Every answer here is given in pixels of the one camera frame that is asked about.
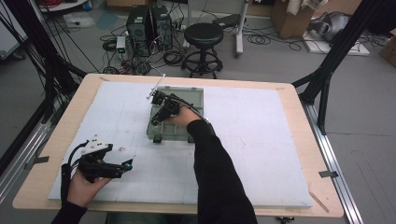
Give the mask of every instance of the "white power adapter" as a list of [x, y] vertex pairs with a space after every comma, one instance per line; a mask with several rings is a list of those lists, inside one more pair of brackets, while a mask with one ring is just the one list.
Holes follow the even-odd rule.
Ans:
[[126, 50], [126, 38], [125, 36], [117, 37], [117, 54], [119, 55], [119, 59], [122, 62], [128, 60], [128, 52]]

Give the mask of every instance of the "black stool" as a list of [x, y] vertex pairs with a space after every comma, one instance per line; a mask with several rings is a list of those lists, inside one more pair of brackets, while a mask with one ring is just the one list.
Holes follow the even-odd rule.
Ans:
[[[181, 64], [182, 69], [189, 69], [191, 71], [190, 77], [194, 73], [200, 76], [207, 73], [212, 73], [213, 78], [216, 79], [215, 71], [221, 71], [223, 68], [221, 60], [213, 49], [223, 38], [223, 31], [217, 25], [212, 23], [196, 23], [189, 26], [184, 32], [184, 38], [191, 45], [194, 45], [200, 51], [193, 52], [184, 58]], [[191, 56], [199, 54], [199, 60], [190, 59]], [[206, 56], [210, 55], [212, 60], [207, 61]]]

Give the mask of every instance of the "hand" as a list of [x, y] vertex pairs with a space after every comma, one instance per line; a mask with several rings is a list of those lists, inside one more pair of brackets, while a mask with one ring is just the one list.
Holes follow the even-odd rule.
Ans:
[[177, 116], [166, 119], [165, 121], [174, 123], [181, 128], [187, 128], [187, 125], [190, 122], [197, 119], [200, 119], [200, 117], [198, 117], [198, 115], [192, 112], [192, 110], [190, 110], [186, 106], [181, 106]]
[[94, 180], [94, 183], [91, 183], [77, 169], [70, 181], [67, 201], [81, 207], [86, 207], [93, 200], [97, 192], [110, 181], [110, 178], [97, 178]]

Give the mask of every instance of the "human arm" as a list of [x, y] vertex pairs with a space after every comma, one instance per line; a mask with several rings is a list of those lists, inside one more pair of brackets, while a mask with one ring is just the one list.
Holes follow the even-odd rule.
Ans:
[[233, 161], [209, 125], [187, 107], [169, 119], [186, 127], [195, 142], [194, 171], [198, 183], [199, 223], [257, 223]]
[[87, 212], [87, 205], [93, 200], [97, 192], [102, 189], [110, 178], [95, 179], [93, 183], [85, 179], [84, 174], [77, 169], [70, 181], [67, 202], [59, 210], [52, 224], [79, 223]]

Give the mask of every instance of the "stool seat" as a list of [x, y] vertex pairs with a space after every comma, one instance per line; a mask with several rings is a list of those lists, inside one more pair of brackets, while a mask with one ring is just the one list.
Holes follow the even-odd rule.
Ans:
[[184, 31], [184, 38], [197, 48], [213, 48], [223, 39], [221, 28], [212, 23], [195, 23]]

